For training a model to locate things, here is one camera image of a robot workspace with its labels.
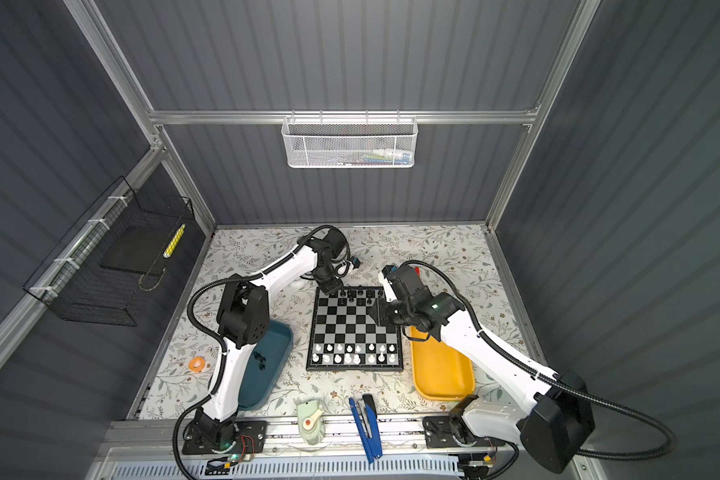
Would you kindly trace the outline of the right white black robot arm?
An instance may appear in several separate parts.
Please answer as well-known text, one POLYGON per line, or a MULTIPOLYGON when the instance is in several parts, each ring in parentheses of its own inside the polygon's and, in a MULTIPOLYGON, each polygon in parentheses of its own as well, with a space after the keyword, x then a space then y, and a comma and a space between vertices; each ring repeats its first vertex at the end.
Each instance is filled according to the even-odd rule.
POLYGON ((673 452, 677 437, 663 422, 637 410, 591 395, 575 372, 558 373, 540 364, 483 327, 471 303, 441 270, 449 287, 433 294, 417 273, 427 263, 408 260, 387 265, 378 275, 385 297, 370 313, 378 325, 411 327, 458 351, 510 395, 512 408, 489 407, 470 394, 449 414, 451 436, 460 445, 494 438, 524 450, 547 471, 560 474, 576 457, 608 461, 646 461, 673 452), (643 423, 663 437, 658 447, 633 452, 585 448, 599 406, 643 423))

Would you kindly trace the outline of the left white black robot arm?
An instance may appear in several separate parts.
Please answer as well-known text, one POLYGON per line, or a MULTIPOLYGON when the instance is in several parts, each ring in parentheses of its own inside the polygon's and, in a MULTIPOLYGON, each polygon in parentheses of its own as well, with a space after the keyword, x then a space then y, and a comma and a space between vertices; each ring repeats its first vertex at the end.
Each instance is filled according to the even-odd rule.
POLYGON ((226 453, 241 436, 235 427, 239 393, 255 345, 269 329, 270 305, 286 286, 307 275, 320 290, 332 293, 343 286, 342 279, 355 268, 349 241, 332 225, 321 225, 299 237, 279 259, 247 276, 233 274, 215 280, 195 291, 187 303, 190 323, 210 336, 219 346, 218 358, 204 398, 189 406, 177 420, 172 433, 173 452, 180 453, 182 423, 189 423, 206 447, 226 453), (221 287, 217 310, 218 327, 212 330, 195 315, 198 300, 208 291, 221 287))

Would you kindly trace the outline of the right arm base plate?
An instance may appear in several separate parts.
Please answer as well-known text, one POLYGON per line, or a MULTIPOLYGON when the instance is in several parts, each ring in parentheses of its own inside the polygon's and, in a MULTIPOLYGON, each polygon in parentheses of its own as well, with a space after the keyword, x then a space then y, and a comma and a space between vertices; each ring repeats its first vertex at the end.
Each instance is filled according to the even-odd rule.
POLYGON ((458 440, 451 431, 447 415, 425 416, 422 419, 422 427, 425 445, 430 449, 484 448, 491 450, 506 445, 503 440, 489 437, 458 440))

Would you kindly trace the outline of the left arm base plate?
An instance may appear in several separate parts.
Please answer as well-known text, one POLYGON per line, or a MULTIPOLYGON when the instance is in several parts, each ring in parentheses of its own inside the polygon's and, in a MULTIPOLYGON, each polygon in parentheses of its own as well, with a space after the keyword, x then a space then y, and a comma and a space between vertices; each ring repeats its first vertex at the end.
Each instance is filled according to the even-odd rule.
POLYGON ((239 421, 213 430, 191 421, 179 441, 183 455, 258 454, 263 451, 268 424, 265 421, 239 421))

